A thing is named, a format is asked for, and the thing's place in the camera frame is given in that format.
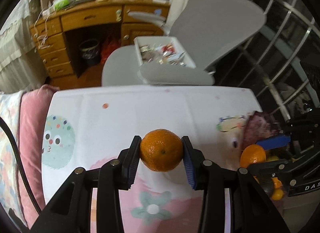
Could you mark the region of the green tissue pack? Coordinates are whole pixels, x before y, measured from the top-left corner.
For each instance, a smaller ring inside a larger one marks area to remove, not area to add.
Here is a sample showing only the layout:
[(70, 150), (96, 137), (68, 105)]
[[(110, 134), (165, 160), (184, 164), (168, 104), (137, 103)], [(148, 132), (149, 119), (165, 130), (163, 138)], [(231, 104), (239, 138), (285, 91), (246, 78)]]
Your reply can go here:
[(54, 0), (53, 6), (55, 11), (59, 11), (70, 4), (70, 0)]

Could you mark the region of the orange tangerine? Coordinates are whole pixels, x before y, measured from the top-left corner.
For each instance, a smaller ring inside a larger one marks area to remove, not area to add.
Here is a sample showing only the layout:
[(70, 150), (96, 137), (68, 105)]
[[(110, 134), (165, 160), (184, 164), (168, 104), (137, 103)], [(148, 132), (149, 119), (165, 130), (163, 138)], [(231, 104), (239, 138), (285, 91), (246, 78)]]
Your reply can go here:
[(173, 132), (157, 129), (148, 132), (140, 143), (140, 159), (155, 172), (175, 169), (182, 160), (183, 143)]

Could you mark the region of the dark avocado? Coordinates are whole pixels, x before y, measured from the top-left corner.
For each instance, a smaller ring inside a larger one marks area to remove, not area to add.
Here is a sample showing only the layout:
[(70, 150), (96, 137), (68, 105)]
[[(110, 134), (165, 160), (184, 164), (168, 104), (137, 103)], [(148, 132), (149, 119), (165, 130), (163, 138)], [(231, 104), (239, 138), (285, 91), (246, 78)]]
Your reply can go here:
[(271, 197), (274, 193), (275, 186), (271, 178), (258, 177), (259, 185), (264, 190), (264, 192)]

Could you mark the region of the lace covered furniture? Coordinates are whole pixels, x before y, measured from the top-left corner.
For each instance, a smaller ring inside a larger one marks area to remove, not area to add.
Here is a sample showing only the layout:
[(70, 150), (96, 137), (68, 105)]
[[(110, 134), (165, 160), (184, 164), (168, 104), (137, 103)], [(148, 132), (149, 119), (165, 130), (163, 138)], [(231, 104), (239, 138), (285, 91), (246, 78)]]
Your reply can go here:
[(20, 0), (1, 28), (1, 92), (37, 89), (48, 76), (29, 30), (40, 9), (40, 0)]

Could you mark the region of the wooden desk with drawers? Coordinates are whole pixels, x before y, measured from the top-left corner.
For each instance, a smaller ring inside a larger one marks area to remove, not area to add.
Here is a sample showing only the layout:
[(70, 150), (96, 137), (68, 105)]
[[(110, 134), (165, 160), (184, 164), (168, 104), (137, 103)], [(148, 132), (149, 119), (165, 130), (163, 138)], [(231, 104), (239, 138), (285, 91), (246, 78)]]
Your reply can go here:
[[(129, 13), (145, 12), (167, 18), (169, 9), (167, 1), (90, 1), (54, 12), (48, 18), (41, 16), (29, 29), (51, 79), (80, 77), (90, 64), (101, 59), (103, 43), (127, 46), (133, 44), (137, 36), (163, 34), (159, 27), (134, 19)], [(99, 40), (99, 54), (93, 59), (84, 59), (79, 47), (90, 39)]]

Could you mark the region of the floral patterned blanket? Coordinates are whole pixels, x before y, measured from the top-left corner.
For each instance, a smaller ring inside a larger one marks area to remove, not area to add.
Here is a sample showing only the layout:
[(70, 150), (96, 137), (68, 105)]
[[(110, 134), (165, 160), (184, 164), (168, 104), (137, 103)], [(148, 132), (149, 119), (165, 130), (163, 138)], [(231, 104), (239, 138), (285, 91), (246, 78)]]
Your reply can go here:
[[(21, 99), (25, 91), (21, 90), (13, 94), (1, 94), (1, 118), (8, 125), (14, 139), (17, 139), (20, 121)], [(13, 210), (15, 215), (26, 225), (20, 193), (18, 188), (18, 166), (12, 150), (11, 143), (1, 130), (1, 204), (6, 212)]]

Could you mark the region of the black waste bin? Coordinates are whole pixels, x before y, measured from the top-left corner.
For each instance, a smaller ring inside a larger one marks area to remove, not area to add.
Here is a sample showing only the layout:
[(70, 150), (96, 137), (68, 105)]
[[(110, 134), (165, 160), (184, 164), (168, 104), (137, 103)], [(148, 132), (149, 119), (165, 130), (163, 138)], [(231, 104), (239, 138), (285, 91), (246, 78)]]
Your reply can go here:
[(93, 59), (99, 54), (99, 40), (90, 39), (80, 44), (80, 51), (84, 59)]

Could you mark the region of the purple glass fruit bowl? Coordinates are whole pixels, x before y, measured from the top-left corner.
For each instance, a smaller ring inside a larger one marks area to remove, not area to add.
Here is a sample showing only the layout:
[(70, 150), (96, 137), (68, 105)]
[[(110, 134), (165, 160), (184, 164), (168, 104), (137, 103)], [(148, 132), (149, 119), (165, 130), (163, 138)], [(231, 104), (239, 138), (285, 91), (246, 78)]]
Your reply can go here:
[[(264, 112), (255, 111), (252, 115), (249, 116), (248, 121), (246, 122), (241, 150), (243, 152), (247, 146), (254, 145), (259, 140), (267, 139), (276, 135), (279, 135), (279, 128), (278, 125), (273, 122), (271, 117)], [(265, 152), (266, 158), (268, 158), (269, 156), (274, 156), (272, 154), (269, 154), (267, 150), (265, 150)], [(258, 177), (259, 176), (255, 176), (254, 178), (259, 184)]]

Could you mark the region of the white tray with clutter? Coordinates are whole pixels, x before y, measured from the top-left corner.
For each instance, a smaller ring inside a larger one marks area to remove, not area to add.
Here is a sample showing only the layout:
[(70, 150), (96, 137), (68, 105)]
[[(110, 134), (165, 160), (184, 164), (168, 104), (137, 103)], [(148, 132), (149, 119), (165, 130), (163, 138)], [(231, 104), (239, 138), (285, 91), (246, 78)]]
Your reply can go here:
[(196, 68), (196, 64), (176, 37), (140, 36), (134, 39), (139, 66), (156, 62)]

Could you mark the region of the pink quilt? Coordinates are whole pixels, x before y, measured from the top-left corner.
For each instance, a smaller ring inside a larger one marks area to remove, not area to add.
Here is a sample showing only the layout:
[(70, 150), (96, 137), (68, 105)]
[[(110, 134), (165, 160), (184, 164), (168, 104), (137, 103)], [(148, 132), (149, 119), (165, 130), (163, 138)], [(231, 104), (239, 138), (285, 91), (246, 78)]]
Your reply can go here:
[(40, 209), (45, 207), (41, 174), (43, 132), (51, 100), (57, 91), (59, 88), (46, 84), (25, 93), (21, 101), (18, 146), (28, 183)]

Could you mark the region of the yellow speckled pear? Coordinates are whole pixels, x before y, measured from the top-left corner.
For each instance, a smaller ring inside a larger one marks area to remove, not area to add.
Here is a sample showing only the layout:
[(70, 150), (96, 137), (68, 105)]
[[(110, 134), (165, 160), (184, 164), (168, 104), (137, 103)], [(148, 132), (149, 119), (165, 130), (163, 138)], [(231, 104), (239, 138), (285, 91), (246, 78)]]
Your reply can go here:
[(279, 160), (279, 158), (274, 155), (274, 156), (269, 156), (266, 161), (271, 162), (271, 161), (278, 161), (278, 160)]

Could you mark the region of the cartoon printed tablecloth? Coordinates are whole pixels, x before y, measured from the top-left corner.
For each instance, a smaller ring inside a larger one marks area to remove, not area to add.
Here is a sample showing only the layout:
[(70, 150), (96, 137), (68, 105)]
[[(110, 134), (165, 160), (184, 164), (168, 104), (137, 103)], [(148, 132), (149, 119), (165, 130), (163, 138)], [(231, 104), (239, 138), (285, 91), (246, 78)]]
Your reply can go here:
[[(239, 166), (242, 132), (261, 107), (249, 89), (134, 85), (55, 93), (42, 145), (43, 194), (49, 201), (77, 167), (102, 167), (133, 138), (156, 129), (188, 136), (219, 166)], [(202, 192), (194, 191), (183, 165), (167, 173), (138, 166), (135, 182), (120, 191), (126, 232), (197, 232)]]

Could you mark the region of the grey office chair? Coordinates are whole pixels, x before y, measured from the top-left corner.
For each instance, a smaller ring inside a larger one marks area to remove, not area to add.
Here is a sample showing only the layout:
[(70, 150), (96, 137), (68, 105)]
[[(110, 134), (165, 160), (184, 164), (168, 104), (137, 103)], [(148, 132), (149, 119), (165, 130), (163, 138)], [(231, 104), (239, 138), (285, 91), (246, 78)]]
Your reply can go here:
[(139, 66), (135, 44), (116, 49), (104, 64), (101, 84), (120, 85), (213, 85), (214, 65), (257, 33), (266, 22), (254, 0), (189, 0), (170, 27), (162, 16), (129, 13), (134, 19), (159, 27), (163, 35), (176, 37), (196, 68), (160, 64)]

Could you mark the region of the metal window bars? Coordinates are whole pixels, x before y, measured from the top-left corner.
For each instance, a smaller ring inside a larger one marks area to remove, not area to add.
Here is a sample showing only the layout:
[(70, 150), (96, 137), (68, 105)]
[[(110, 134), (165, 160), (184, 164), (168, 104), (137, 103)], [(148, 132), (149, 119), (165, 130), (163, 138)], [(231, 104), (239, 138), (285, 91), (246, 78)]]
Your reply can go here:
[(319, 25), (302, 0), (255, 0), (261, 30), (216, 65), (217, 85), (251, 89), (279, 122), (319, 107)]

